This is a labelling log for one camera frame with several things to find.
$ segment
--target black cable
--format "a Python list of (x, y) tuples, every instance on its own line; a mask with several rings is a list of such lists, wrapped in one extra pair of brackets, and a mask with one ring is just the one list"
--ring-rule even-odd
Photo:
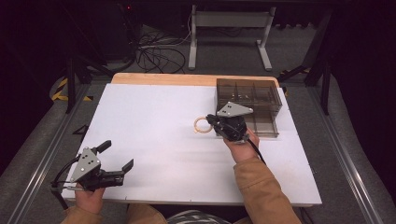
[(54, 178), (54, 180), (51, 183), (51, 193), (53, 194), (53, 196), (55, 196), (55, 198), (59, 201), (59, 203), (61, 204), (62, 208), (64, 210), (68, 209), (69, 206), (67, 205), (66, 201), (64, 200), (64, 197), (62, 197), (61, 195), (61, 190), (59, 189), (59, 184), (60, 183), (66, 183), (67, 181), (59, 181), (59, 178), (61, 177), (61, 175), (64, 173), (64, 171), (66, 171), (73, 163), (75, 163), (76, 161), (79, 160), (80, 155), (78, 155), (77, 157), (75, 157), (73, 160), (71, 160), (70, 162), (68, 162), (64, 168), (62, 168), (62, 170), (56, 175), (56, 177)]
[(260, 151), (259, 151), (259, 149), (256, 147), (256, 145), (254, 145), (254, 143), (253, 143), (250, 139), (248, 139), (247, 141), (251, 144), (251, 146), (254, 148), (254, 150), (257, 152), (257, 154), (259, 154), (260, 160), (262, 160), (262, 162), (264, 162), (264, 164), (266, 165), (267, 163), (265, 163), (265, 160), (264, 160), (264, 158), (262, 157), (262, 154), (260, 153)]
[(314, 224), (314, 220), (312, 219), (311, 216), (309, 216), (308, 212), (305, 210), (305, 208), (300, 207), (300, 213), (301, 213), (301, 218), (303, 220), (304, 224)]
[[(161, 32), (161, 31), (151, 31), (140, 36), (138, 39), (136, 64), (138, 67), (143, 69), (146, 73), (153, 70), (158, 70), (160, 73), (174, 74), (179, 71), (184, 73), (183, 67), (186, 64), (186, 58), (179, 50), (163, 48), (163, 46), (178, 45), (185, 41), (185, 38), (172, 38), (167, 41), (168, 37), (173, 37), (172, 35)], [(182, 62), (178, 63), (170, 58), (164, 56), (165, 52), (175, 52), (180, 55)], [(168, 70), (169, 66), (177, 66), (175, 70)]]

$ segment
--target brown sleeve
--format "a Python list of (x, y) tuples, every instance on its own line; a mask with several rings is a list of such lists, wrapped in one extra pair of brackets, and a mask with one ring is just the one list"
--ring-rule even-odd
[(98, 224), (102, 222), (102, 216), (87, 212), (76, 206), (68, 208), (65, 213), (66, 218), (62, 224)]
[(268, 167), (249, 159), (234, 167), (236, 183), (253, 223), (301, 223)]

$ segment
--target white board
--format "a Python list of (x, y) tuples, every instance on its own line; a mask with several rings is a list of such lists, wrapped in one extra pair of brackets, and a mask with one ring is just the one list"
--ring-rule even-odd
[[(279, 136), (261, 138), (260, 151), (292, 204), (321, 204), (285, 96), (278, 91)], [(215, 112), (214, 96), (215, 87), (107, 84), (79, 152), (111, 140), (112, 147), (98, 155), (101, 168), (118, 171), (130, 159), (134, 168), (122, 187), (106, 189), (104, 199), (242, 204), (229, 149), (214, 131), (193, 129), (198, 117)], [(64, 190), (63, 196), (74, 199), (74, 191)]]

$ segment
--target transparent plastic box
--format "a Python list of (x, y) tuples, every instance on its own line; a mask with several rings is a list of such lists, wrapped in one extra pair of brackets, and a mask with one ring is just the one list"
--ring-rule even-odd
[(244, 115), (245, 122), (258, 136), (277, 137), (276, 116), (282, 107), (272, 80), (217, 79), (216, 111), (228, 102), (253, 108)]

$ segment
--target person's arm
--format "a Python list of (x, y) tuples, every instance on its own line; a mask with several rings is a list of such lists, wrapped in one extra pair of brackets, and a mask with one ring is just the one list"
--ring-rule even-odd
[[(250, 140), (260, 143), (251, 130)], [(236, 162), (235, 179), (244, 197), (244, 204), (253, 223), (301, 223), (289, 199), (268, 167), (258, 158), (250, 143), (235, 144), (224, 139)]]
[(102, 222), (100, 211), (103, 207), (103, 194), (105, 189), (97, 189), (94, 192), (76, 190), (76, 206), (68, 208), (66, 218), (62, 224), (81, 223), (97, 224)]

